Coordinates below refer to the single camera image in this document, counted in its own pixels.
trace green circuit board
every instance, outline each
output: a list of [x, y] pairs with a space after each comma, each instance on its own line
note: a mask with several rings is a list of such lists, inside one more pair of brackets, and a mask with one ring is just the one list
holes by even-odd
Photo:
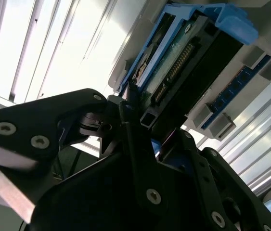
[[142, 102], [145, 102], [149, 99], [149, 97], [158, 88], [163, 79], [167, 76], [168, 72], [192, 38], [192, 31], [194, 28], [194, 21], [188, 21], [184, 26], [180, 28], [169, 48], [153, 71], [152, 76], [146, 83], [141, 96]]

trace black plastic part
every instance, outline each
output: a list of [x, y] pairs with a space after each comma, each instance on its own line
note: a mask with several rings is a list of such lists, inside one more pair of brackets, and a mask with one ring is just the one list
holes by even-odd
[[[150, 136], [139, 121], [136, 110], [128, 107], [127, 101], [119, 104], [121, 119], [121, 141], [123, 153], [130, 158], [134, 190], [138, 205], [153, 214], [165, 214], [168, 206], [164, 185], [157, 169], [155, 153]], [[147, 200], [146, 191], [155, 189], [162, 195], [162, 201], [154, 205]]]
[[[46, 172], [60, 148], [88, 137], [78, 132], [80, 118], [86, 113], [102, 112], [106, 104], [99, 92], [84, 89], [0, 109], [0, 122], [16, 127], [14, 134], [0, 135], [0, 166]], [[31, 139], [36, 135], [46, 137], [49, 147], [33, 147]]]
[[207, 159], [211, 170], [215, 172], [219, 194], [223, 201], [231, 198], [239, 207], [240, 228], [243, 231], [264, 230], [264, 225], [271, 229], [271, 212], [255, 196], [250, 188], [235, 173], [222, 156], [212, 148], [205, 148], [200, 154]]
[[120, 139], [120, 119], [119, 119], [119, 103], [122, 98], [114, 95], [108, 97], [108, 104], [105, 109], [107, 115], [107, 123], [110, 124], [110, 130], [100, 139], [100, 158], [106, 157], [113, 153]]
[[68, 177], [71, 177], [74, 174], [76, 166], [77, 166], [77, 163], [78, 163], [78, 160], [79, 160], [79, 157], [81, 156], [81, 153], [82, 153], [81, 150], [77, 151], [76, 157], [74, 158], [72, 166], [71, 166], [71, 168], [69, 170]]
[[33, 213], [30, 231], [57, 230], [196, 230], [197, 213], [191, 179], [161, 163], [168, 209], [163, 216], [137, 204], [129, 158], [113, 154], [49, 190]]
[[131, 82], [128, 82], [122, 94], [122, 98], [125, 101], [128, 101], [132, 106], [138, 107], [139, 93], [138, 93], [137, 86]]
[[[206, 229], [236, 231], [236, 227], [230, 222], [222, 205], [222, 200], [214, 182], [207, 160], [200, 156], [193, 137], [186, 131], [177, 129], [167, 141], [168, 146], [161, 149], [166, 152], [162, 156], [163, 163], [175, 167], [184, 168], [184, 171], [192, 177], [196, 199], [200, 202], [201, 222]], [[224, 227], [220, 227], [212, 218], [212, 212], [217, 212], [224, 219]]]
[[[176, 127], [180, 127], [185, 122], [185, 115], [242, 46], [240, 42], [224, 32], [216, 33], [215, 36], [215, 40], [203, 57], [199, 55], [199, 50], [197, 55], [190, 59], [160, 106], [155, 109], [148, 107], [146, 110], [152, 114], [155, 113], [154, 111], [157, 112], [157, 117], [151, 126], [153, 139], [165, 141]], [[193, 59], [196, 59], [198, 55], [201, 59], [196, 61], [198, 63], [195, 67], [192, 67]]]

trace bolt head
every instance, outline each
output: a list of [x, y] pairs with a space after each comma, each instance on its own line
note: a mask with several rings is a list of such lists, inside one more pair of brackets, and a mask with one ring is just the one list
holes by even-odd
[[93, 97], [94, 97], [96, 100], [101, 100], [101, 99], [102, 99], [101, 96], [96, 95], [96, 94], [94, 94]]
[[46, 149], [50, 145], [49, 139], [41, 135], [37, 135], [31, 138], [30, 143], [34, 148], [38, 149]]
[[271, 228], [268, 225], [264, 225], [264, 231], [271, 231]]
[[8, 122], [0, 122], [0, 135], [10, 136], [16, 132], [16, 126]]
[[185, 134], [185, 136], [186, 136], [187, 138], [189, 138], [189, 139], [191, 139], [191, 138], [192, 138], [192, 136], [190, 135], [190, 133], [189, 133], [189, 132], [187, 132], [187, 131], [186, 131], [184, 134]]
[[161, 195], [155, 189], [148, 189], [146, 191], [147, 199], [154, 205], [161, 203]]
[[213, 219], [213, 221], [218, 225], [220, 226], [221, 228], [224, 228], [225, 227], [225, 220], [224, 218], [221, 216], [220, 213], [216, 212], [216, 211], [213, 211], [211, 213], [211, 217]]
[[214, 157], [217, 157], [218, 154], [215, 152], [215, 151], [211, 151], [211, 154], [214, 156]]

